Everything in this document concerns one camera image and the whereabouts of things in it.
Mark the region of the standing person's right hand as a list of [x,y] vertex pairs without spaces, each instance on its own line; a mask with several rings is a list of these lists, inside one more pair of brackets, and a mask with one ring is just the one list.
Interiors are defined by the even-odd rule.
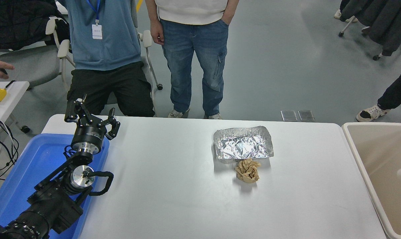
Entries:
[[159,19],[150,21],[151,37],[154,43],[164,45],[163,27]]

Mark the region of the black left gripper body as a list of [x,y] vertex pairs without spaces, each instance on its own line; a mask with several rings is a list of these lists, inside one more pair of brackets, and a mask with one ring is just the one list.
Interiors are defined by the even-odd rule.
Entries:
[[80,143],[89,143],[95,146],[102,146],[106,127],[99,127],[102,119],[93,116],[92,121],[87,118],[79,118],[77,121],[77,129],[71,142],[71,146]]

